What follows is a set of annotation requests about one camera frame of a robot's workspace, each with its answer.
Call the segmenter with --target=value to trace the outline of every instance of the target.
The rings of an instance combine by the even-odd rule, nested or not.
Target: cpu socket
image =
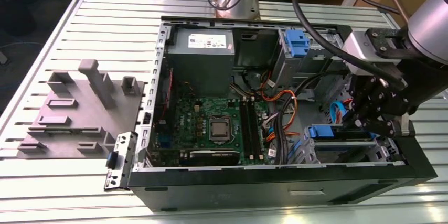
[[[230,141],[230,117],[228,115],[212,115],[209,121],[209,139],[214,144],[224,144]]]

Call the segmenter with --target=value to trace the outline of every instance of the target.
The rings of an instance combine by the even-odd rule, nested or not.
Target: power supply label
[[[190,34],[188,36],[189,48],[226,48],[224,34]]]

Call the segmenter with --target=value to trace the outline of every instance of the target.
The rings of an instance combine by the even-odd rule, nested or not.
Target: ram slot
[[[254,110],[254,102],[249,101],[246,103],[246,111],[248,111],[248,121],[249,121],[249,129],[250,129],[250,146],[252,146],[252,154],[254,159],[262,159],[261,147],[260,147],[260,136],[258,136],[258,124],[257,124],[257,113]]]
[[[246,114],[246,102],[240,102],[240,117],[241,117],[241,130],[242,130],[242,147],[244,147],[244,158],[250,158],[252,156],[252,146],[250,146],[250,133],[249,133],[249,120]]]

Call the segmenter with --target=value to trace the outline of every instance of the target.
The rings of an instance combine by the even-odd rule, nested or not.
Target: blue drive bay latch
[[[309,40],[305,37],[302,30],[286,29],[286,44],[290,48],[293,58],[302,58],[309,51]]]

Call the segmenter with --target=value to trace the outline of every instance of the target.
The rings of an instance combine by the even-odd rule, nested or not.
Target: gray 3d printed part
[[[46,102],[50,108],[76,108],[77,101],[74,99],[52,99]]]
[[[97,70],[94,62],[89,63],[90,69]],[[52,92],[18,146],[17,157],[104,158],[114,148],[116,136],[134,130],[144,83],[126,77],[125,87],[132,89],[126,93],[122,80],[110,81],[106,73],[97,73],[96,77],[101,82],[73,80],[66,72],[52,74]],[[92,82],[105,89],[114,103],[112,108],[104,108]]]
[[[114,106],[112,96],[109,94],[109,88],[102,81],[102,77],[98,72],[98,61],[90,59],[82,59],[77,67],[80,73],[85,74],[86,79],[90,82],[90,87],[100,99],[104,108],[109,109]]]
[[[124,95],[138,95],[140,88],[133,76],[125,76],[121,80],[121,89]]]

